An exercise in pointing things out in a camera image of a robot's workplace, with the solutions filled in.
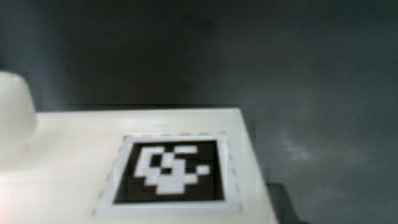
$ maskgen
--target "white cylinder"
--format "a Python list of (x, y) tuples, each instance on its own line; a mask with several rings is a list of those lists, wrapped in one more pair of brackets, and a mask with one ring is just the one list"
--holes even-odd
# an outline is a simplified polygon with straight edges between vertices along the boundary
[(0, 72), (0, 151), (12, 148), (33, 133), (35, 109), (23, 78)]

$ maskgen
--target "dark background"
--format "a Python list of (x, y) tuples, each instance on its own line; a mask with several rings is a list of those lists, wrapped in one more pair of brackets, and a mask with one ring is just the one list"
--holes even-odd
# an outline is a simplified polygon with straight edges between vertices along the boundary
[(39, 111), (239, 107), (310, 224), (398, 223), (394, 0), (0, 1)]

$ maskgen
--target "printed square pattern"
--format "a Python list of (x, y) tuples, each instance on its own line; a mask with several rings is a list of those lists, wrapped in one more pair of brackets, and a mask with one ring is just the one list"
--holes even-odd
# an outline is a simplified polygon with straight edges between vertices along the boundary
[(214, 141), (136, 143), (115, 204), (223, 200)]
[(227, 136), (126, 136), (94, 214), (236, 212), (241, 209)]

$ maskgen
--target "gray floor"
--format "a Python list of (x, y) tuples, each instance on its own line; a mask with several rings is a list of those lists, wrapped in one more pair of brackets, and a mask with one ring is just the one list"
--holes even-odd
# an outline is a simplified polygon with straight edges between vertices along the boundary
[(396, 1), (1, 1), (40, 111), (239, 107), (310, 224), (398, 223)]

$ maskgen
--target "white object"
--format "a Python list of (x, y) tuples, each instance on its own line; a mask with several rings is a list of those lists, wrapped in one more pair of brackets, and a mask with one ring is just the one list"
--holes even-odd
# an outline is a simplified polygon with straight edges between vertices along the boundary
[[(0, 223), (277, 223), (239, 110), (37, 113), (35, 121), (26, 84), (8, 73), (0, 73), (0, 107), (0, 167), (8, 163), (3, 151), (19, 151), (17, 162), (12, 159), (7, 169), (0, 169)], [(220, 132), (227, 136), (227, 172), (236, 180), (239, 211), (218, 213), (190, 207), (197, 212), (181, 213), (175, 209), (150, 215), (142, 208), (145, 212), (136, 216), (97, 216), (106, 179), (117, 183), (120, 175), (115, 158), (126, 151), (118, 151), (122, 137), (198, 133), (213, 138), (209, 133)], [(206, 168), (197, 167), (197, 175), (206, 173)], [(197, 182), (191, 176), (182, 179)]]
[(0, 171), (21, 162), (23, 145), (37, 126), (24, 80), (0, 72)]

